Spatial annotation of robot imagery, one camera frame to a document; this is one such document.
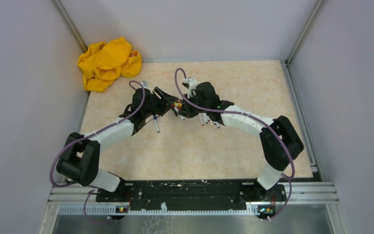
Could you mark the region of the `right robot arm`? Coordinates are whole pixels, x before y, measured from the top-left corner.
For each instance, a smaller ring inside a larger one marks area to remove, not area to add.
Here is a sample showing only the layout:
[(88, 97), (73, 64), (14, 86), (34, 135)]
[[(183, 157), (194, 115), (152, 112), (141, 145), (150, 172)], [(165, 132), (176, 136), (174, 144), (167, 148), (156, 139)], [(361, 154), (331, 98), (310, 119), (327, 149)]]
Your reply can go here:
[(228, 100), (221, 100), (210, 82), (199, 83), (188, 78), (182, 85), (188, 89), (183, 95), (182, 107), (178, 111), (187, 118), (198, 114), (205, 115), (212, 122), (237, 128), (252, 136), (258, 137), (266, 164), (257, 177), (255, 196), (267, 201), (274, 194), (274, 188), (284, 170), (304, 150), (304, 145), (289, 118), (262, 117), (246, 111)]

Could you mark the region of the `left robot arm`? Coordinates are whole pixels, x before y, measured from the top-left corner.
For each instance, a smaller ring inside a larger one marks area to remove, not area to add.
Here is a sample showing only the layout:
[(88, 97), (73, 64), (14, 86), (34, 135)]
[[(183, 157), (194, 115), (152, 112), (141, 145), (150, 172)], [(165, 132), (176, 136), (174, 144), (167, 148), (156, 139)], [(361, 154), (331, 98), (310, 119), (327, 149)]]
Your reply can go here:
[(138, 133), (149, 117), (162, 117), (177, 101), (177, 97), (158, 87), (153, 90), (143, 87), (136, 89), (131, 104), (113, 122), (87, 134), (69, 134), (51, 169), (72, 183), (103, 189), (113, 201), (122, 201), (127, 189), (120, 185), (121, 177), (100, 169), (101, 152)]

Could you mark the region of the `blue capped white marker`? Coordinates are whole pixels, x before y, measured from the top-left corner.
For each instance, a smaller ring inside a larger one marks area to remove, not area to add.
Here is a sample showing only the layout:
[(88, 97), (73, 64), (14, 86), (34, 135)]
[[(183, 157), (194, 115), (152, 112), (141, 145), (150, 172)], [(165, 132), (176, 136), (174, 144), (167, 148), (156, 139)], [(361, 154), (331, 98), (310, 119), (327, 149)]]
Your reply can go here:
[(157, 133), (160, 133), (160, 128), (159, 128), (159, 124), (158, 124), (158, 118), (157, 118), (157, 115), (153, 115), (153, 119), (154, 119), (154, 123), (155, 123), (156, 131), (157, 131)]

